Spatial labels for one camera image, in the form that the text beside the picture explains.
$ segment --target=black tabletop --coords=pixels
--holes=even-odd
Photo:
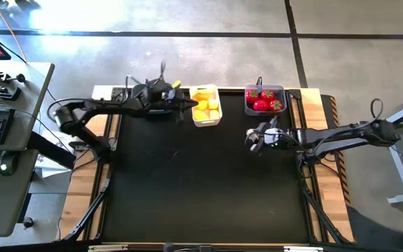
[[[243,112],[242,95],[221,95],[223,118],[194,126],[127,118],[108,194],[104,242],[305,243],[302,194],[292,151],[253,155],[246,130],[268,118]],[[279,127],[290,125],[289,111]]]

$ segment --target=table leg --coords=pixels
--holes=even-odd
[[[75,155],[49,142],[35,132],[32,132],[29,142],[27,143],[27,148],[38,150],[41,155],[54,160],[68,169],[74,168],[74,160],[76,160]]]

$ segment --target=gray floor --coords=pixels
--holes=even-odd
[[[283,0],[220,1],[37,1],[21,10],[14,3],[10,23],[17,29],[161,32],[288,32]],[[403,0],[292,0],[299,33],[403,34]],[[10,36],[0,39],[16,49]],[[89,97],[94,85],[122,85],[126,74],[152,78],[161,60],[166,78],[185,85],[215,83],[240,86],[263,76],[265,83],[299,87],[288,38],[127,38],[19,36],[29,61],[56,64],[50,90],[56,98]],[[342,124],[371,118],[369,103],[384,101],[383,117],[403,104],[403,40],[301,39],[302,59],[310,88],[337,98]],[[45,118],[47,98],[42,112]],[[54,127],[45,119],[46,125]],[[398,144],[403,150],[403,139]],[[387,197],[402,194],[402,184],[384,148],[346,151],[352,205],[364,216],[403,232],[403,206]],[[55,224],[42,215],[51,206],[58,218],[63,201],[30,206],[40,220],[37,232],[17,227],[0,244],[53,240]]]

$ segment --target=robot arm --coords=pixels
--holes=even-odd
[[[124,101],[104,101],[86,99],[79,102],[70,102],[58,108],[54,113],[54,119],[63,133],[77,136],[88,144],[94,153],[97,162],[106,163],[109,160],[111,147],[108,140],[102,136],[96,136],[86,124],[96,115],[129,115],[131,117],[144,117],[150,110],[177,111],[180,119],[183,119],[183,111],[198,104],[183,94],[179,85],[172,86],[162,77],[147,81],[141,85],[140,91],[134,97]],[[84,111],[77,118],[76,109]]]
[[[288,129],[283,131],[274,125],[276,118],[262,122],[256,129],[247,131],[250,150],[260,152],[264,146],[276,149],[302,151],[305,161],[316,162],[333,151],[342,151],[363,145],[390,147],[400,140],[395,126],[386,120],[337,127],[334,129]]]

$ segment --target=black table leg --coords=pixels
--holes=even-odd
[[[68,169],[74,168],[74,161],[76,160],[75,155],[49,142],[35,132],[32,132],[29,142],[27,143],[27,148],[38,150],[41,155],[54,160]]]
[[[20,217],[18,218],[17,223],[22,223],[25,228],[31,228],[34,225],[34,220],[30,217],[26,217],[27,207],[29,206],[29,202],[31,201],[32,194],[27,193],[26,199],[24,199],[24,203],[22,204]]]

